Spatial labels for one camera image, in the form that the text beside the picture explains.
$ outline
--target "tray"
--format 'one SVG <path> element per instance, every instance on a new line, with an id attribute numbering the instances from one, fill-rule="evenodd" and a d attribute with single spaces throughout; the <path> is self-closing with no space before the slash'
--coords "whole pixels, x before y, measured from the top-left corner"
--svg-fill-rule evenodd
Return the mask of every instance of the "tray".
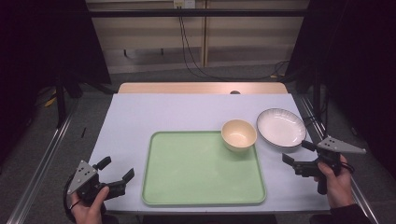
<path id="1" fill-rule="evenodd" d="M 146 204 L 254 204 L 265 195 L 254 146 L 232 152 L 220 132 L 151 136 L 142 191 Z"/>

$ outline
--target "black horizontal bar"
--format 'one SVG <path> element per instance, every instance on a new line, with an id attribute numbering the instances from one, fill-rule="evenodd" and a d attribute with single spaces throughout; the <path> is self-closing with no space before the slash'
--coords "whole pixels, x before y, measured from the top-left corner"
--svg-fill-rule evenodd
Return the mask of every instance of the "black horizontal bar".
<path id="1" fill-rule="evenodd" d="M 305 17 L 312 14 L 305 9 L 128 9 L 91 10 L 93 18 L 111 17 Z"/>

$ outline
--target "metal bracket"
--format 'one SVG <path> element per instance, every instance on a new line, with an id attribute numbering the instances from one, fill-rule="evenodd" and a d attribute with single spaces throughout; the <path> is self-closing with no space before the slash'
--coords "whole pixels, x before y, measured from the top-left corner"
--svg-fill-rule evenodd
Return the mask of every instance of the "metal bracket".
<path id="1" fill-rule="evenodd" d="M 348 143 L 345 143 L 341 140 L 335 139 L 330 136 L 323 139 L 323 141 L 319 142 L 318 147 L 334 152 L 366 154 L 366 149 L 354 147 Z"/>
<path id="2" fill-rule="evenodd" d="M 97 170 L 91 167 L 87 162 L 81 161 L 70 183 L 69 189 L 67 190 L 67 194 L 72 194 L 78 190 L 95 175 L 97 175 Z"/>

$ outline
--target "white plate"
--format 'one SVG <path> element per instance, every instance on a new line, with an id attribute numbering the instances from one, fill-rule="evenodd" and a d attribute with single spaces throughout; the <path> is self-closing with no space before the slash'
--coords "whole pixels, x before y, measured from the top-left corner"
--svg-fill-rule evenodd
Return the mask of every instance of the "white plate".
<path id="1" fill-rule="evenodd" d="M 265 140 L 279 147 L 298 146 L 306 136 L 303 121 L 290 111 L 278 108 L 261 112 L 257 128 Z"/>

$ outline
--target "black sleeve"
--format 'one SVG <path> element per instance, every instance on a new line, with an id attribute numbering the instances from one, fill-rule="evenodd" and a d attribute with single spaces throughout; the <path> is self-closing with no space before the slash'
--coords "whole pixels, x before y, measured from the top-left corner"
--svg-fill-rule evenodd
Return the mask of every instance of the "black sleeve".
<path id="1" fill-rule="evenodd" d="M 336 224 L 372 224 L 370 219 L 364 215 L 363 211 L 357 204 L 352 204 L 345 207 L 330 209 L 332 218 Z"/>

